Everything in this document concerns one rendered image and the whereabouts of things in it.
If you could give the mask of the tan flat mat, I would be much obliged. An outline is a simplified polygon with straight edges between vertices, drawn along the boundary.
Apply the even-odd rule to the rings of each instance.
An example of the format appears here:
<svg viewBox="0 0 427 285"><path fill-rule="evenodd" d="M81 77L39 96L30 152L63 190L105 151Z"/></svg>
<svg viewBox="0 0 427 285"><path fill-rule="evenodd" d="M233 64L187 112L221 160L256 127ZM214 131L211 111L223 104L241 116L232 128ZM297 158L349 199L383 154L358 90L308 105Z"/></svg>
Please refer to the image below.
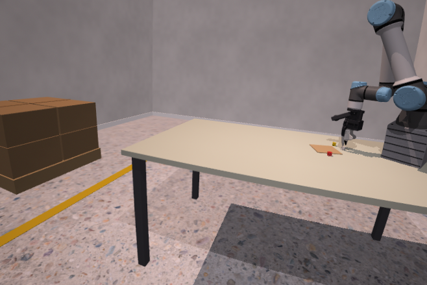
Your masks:
<svg viewBox="0 0 427 285"><path fill-rule="evenodd" d="M310 144L310 146L316 150L318 153L327 153L328 151L332 152L332 154L337 154L337 155L342 155L342 153L340 153L337 149L335 149L332 146L327 146L327 145L312 145Z"/></svg>

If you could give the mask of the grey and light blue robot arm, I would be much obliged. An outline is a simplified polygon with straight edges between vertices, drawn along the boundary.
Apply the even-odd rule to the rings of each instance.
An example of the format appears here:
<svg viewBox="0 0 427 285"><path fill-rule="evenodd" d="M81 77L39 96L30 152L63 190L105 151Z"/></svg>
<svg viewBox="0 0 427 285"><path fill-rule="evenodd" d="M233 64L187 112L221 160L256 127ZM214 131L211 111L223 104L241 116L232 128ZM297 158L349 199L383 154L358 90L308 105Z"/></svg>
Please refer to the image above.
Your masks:
<svg viewBox="0 0 427 285"><path fill-rule="evenodd" d="M352 82L347 107L361 110L360 102L364 99L388 102L393 96L395 105L402 109L397 125L427 129L427 82L415 72L403 35L404 18L404 9L390 0L378 1L370 7L367 20L383 42L380 82L379 86Z"/></svg>

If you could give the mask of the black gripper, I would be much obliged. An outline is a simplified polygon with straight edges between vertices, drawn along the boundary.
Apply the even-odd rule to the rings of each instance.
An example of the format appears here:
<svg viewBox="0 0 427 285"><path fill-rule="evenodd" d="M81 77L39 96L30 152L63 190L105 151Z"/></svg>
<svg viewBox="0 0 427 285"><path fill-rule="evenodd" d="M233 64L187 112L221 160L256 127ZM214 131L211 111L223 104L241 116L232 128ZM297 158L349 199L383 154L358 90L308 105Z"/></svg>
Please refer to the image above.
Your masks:
<svg viewBox="0 0 427 285"><path fill-rule="evenodd" d="M365 111L363 110L354 110L347 108L350 112L350 117L345 118L343 122L343 127L341 131L341 143L342 146L347 144L348 140L356 139L356 136L353 134L353 131L362 130L363 121L362 117Z"/></svg>

